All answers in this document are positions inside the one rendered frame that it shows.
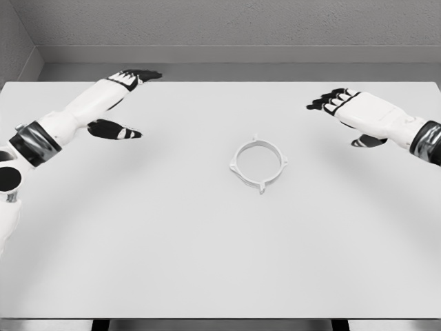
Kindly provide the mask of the white round pipe clamp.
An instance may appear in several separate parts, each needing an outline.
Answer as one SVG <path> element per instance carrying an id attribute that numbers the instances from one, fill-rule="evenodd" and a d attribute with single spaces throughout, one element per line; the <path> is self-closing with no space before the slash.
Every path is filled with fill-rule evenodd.
<path id="1" fill-rule="evenodd" d="M 238 158 L 239 156 L 246 150 L 254 148 L 254 147 L 263 147 L 270 151 L 272 151 L 279 161 L 278 170 L 267 179 L 263 180 L 254 180 L 246 176 L 238 166 Z M 288 166 L 289 161 L 288 158 L 282 153 L 282 151 L 273 143 L 260 139 L 257 134 L 254 134 L 252 139 L 246 143 L 243 143 L 234 153 L 231 161 L 229 162 L 229 169 L 245 184 L 249 187 L 256 188 L 259 191 L 259 194 L 262 195 L 265 193 L 267 186 L 271 185 L 281 176 L 285 168 Z"/>

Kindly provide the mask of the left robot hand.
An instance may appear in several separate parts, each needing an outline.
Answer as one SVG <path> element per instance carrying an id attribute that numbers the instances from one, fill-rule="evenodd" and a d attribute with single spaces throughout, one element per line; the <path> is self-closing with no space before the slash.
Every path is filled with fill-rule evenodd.
<path id="1" fill-rule="evenodd" d="M 97 81 L 68 104 L 66 111 L 73 114 L 82 127 L 98 138 L 109 140 L 138 139 L 139 131 L 103 119 L 102 116 L 116 107 L 139 85 L 160 79 L 160 72 L 144 69 L 126 69 Z"/>

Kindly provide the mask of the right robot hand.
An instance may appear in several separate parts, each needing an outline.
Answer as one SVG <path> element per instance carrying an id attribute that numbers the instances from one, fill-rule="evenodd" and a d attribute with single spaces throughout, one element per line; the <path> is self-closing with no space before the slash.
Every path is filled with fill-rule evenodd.
<path id="1" fill-rule="evenodd" d="M 374 148 L 392 140 L 408 150 L 427 122 L 380 97 L 349 88 L 337 88 L 323 94 L 307 105 L 307 109 L 326 112 L 361 132 L 362 135 L 351 142 L 357 148 Z"/>

